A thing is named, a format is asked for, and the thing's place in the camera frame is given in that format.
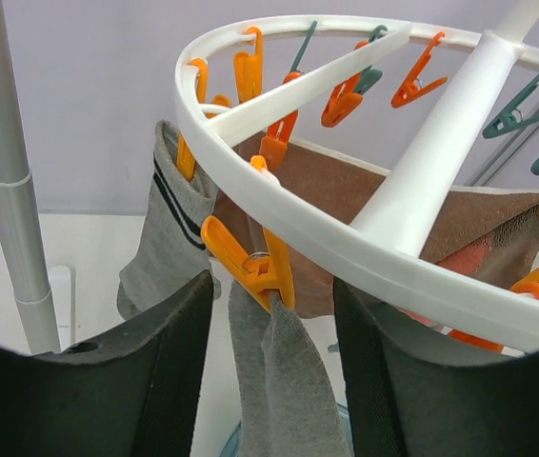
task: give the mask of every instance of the white wall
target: white wall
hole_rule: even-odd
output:
[[[295,13],[396,17],[482,31],[512,0],[4,0],[11,54],[30,163],[41,210],[143,213],[150,181],[153,126],[174,120],[173,67],[181,49],[205,31],[245,18]],[[312,40],[302,69],[311,70],[352,49],[352,39]],[[539,22],[529,35],[539,46]],[[266,88],[278,85],[301,40],[267,46]],[[377,67],[384,79],[337,129],[324,129],[322,97],[306,106],[296,135],[391,166],[409,144],[442,90],[405,108],[389,99],[422,51],[409,46]],[[451,75],[464,54],[436,50],[423,82]],[[530,79],[516,70],[505,103]],[[209,96],[235,88],[231,56],[210,61]],[[513,164],[505,187],[539,187],[531,156]],[[480,140],[461,180],[500,140]]]

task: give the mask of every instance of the white plastic hub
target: white plastic hub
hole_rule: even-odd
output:
[[[190,43],[175,71],[180,129],[196,160],[240,208],[335,276],[396,307],[510,348],[539,349],[539,302],[420,260],[417,256],[453,180],[479,134],[513,65],[539,70],[539,49],[523,39],[539,15],[539,0],[523,0],[517,18],[483,34],[370,17],[302,15],[266,17],[212,30]],[[528,17],[522,18],[525,11]],[[317,34],[368,37],[378,25],[389,33],[286,85],[233,109],[204,108],[195,96],[193,58],[208,59],[244,44],[250,26],[264,38]],[[427,42],[439,31],[442,48],[470,52],[449,82],[389,178],[351,226],[272,183],[231,149],[299,109],[354,73],[407,43]],[[219,112],[207,119],[205,110]],[[458,122],[460,113],[467,122]]]

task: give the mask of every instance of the clothes drying rack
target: clothes drying rack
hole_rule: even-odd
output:
[[[527,19],[512,26],[512,18],[524,14]],[[539,11],[539,0],[520,0],[502,32],[516,40],[533,26]],[[488,161],[473,174],[471,185],[486,185],[514,157],[539,124],[519,130],[507,139]],[[31,353],[59,351],[50,281],[43,251],[41,229],[29,168],[10,49],[0,0],[0,242],[5,256],[13,295]]]

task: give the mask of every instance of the sock cuff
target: sock cuff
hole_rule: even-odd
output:
[[[191,181],[187,181],[176,167],[178,129],[166,121],[155,126],[153,152],[153,186],[170,207],[170,211],[195,236],[212,214],[218,187],[198,165]]]

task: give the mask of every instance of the white pole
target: white pole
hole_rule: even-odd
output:
[[[30,352],[60,351],[1,0],[0,241]]]
[[[353,228],[375,244],[420,255],[450,186],[523,52],[520,41],[538,16],[539,0],[521,0],[499,28],[517,43],[498,32],[482,34],[401,160],[352,221]]]

